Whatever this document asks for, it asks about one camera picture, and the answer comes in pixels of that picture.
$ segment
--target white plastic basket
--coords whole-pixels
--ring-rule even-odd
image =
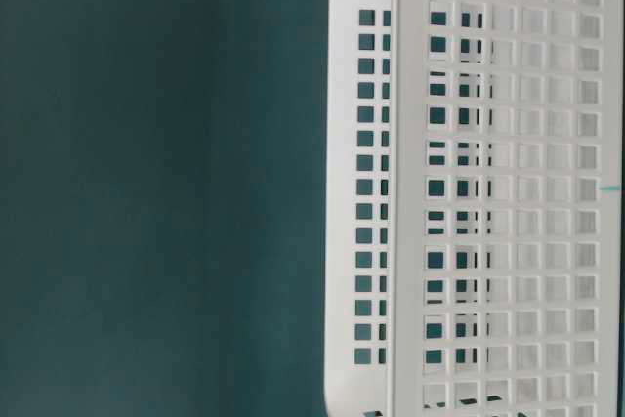
[[[330,0],[329,415],[617,413],[623,0]]]

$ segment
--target grid pattern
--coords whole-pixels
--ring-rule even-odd
[[[391,12],[359,10],[357,19],[354,364],[384,365],[387,360]]]
[[[424,411],[599,417],[603,0],[424,8]]]

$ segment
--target white plastic grid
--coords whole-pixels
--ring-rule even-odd
[[[622,0],[396,1],[392,415],[615,415]]]
[[[330,0],[330,415],[615,415],[622,0],[394,2],[389,119],[390,0]]]

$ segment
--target dark teal wall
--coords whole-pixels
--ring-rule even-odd
[[[0,415],[324,415],[327,0],[0,8]]]

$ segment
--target green wall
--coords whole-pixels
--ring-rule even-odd
[[[324,415],[327,0],[0,8],[0,415]]]

